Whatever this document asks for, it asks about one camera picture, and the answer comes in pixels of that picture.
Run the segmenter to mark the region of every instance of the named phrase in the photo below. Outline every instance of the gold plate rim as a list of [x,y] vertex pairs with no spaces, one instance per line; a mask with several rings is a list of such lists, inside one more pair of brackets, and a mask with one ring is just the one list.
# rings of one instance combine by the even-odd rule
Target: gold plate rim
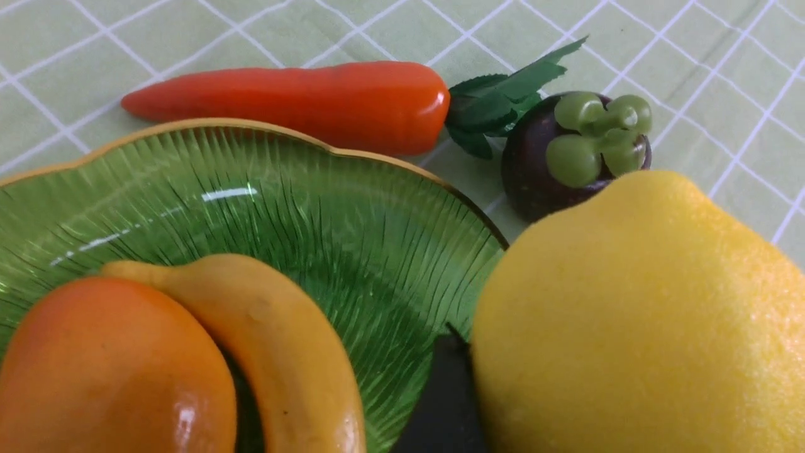
[[212,128],[212,127],[239,127],[244,129],[252,129],[256,131],[287,135],[295,139],[309,142],[313,145],[316,145],[319,148],[324,149],[326,152],[329,152],[336,156],[354,157],[364,160],[375,160],[383,162],[385,164],[393,165],[398,168],[405,169],[409,172],[416,173],[417,175],[436,183],[442,189],[447,190],[453,197],[456,197],[463,205],[469,208],[473,212],[473,214],[475,214],[481,220],[481,222],[483,222],[484,226],[489,229],[489,231],[492,233],[492,236],[498,241],[503,250],[509,248],[509,241],[506,239],[506,237],[503,235],[503,233],[500,231],[497,225],[495,225],[492,219],[478,205],[476,205],[475,202],[473,202],[459,189],[456,189],[456,187],[454,187],[450,183],[446,182],[437,175],[428,172],[424,168],[417,167],[416,165],[410,164],[405,160],[400,160],[392,156],[385,156],[383,154],[377,154],[367,151],[358,151],[354,149],[336,148],[319,139],[313,138],[310,135],[303,134],[302,132],[294,131],[286,127],[276,126],[274,124],[252,121],[249,119],[194,118],[194,119],[184,119],[180,121],[172,121],[167,123],[160,123],[154,126],[143,128],[131,134],[124,135],[119,139],[116,139],[99,148],[92,150],[90,153],[82,157],[79,157],[78,159],[70,160],[68,162],[64,162],[61,164],[54,164],[42,168],[36,168],[27,172],[21,172],[13,176],[0,179],[0,189],[5,189],[6,187],[20,181],[25,181],[32,178],[49,175],[52,173],[63,172],[66,170],[73,170],[75,168],[79,168],[80,166],[88,164],[89,162],[92,162],[95,159],[102,158],[103,155],[105,155],[107,152],[113,149],[120,148],[122,146],[136,142],[141,139],[145,139],[147,137],[187,129]]

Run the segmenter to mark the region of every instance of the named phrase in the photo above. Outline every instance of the yellow lemon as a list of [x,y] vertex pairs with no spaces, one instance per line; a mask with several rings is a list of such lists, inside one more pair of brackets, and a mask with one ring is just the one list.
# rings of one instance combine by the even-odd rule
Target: yellow lemon
[[675,172],[530,226],[472,345],[496,452],[805,451],[805,276]]

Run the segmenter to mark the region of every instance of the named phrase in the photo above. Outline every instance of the purple mangosteen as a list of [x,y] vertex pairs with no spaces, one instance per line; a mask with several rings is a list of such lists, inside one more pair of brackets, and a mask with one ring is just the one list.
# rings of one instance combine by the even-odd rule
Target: purple mangosteen
[[620,175],[651,166],[649,103],[627,94],[556,94],[531,108],[508,134],[501,161],[506,196],[535,222],[578,205]]

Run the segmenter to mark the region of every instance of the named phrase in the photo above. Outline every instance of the orange carrot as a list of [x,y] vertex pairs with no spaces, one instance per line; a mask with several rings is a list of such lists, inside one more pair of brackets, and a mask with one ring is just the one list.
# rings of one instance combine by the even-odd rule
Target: orange carrot
[[128,94],[121,104],[151,121],[252,119],[339,148],[415,155],[436,145],[450,93],[425,65],[374,61],[193,73]]

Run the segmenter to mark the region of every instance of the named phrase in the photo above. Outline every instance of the black object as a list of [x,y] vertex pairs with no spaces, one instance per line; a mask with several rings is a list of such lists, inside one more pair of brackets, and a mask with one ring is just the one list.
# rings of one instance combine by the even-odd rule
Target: black object
[[431,374],[390,453],[487,453],[469,344],[451,325],[433,345]]

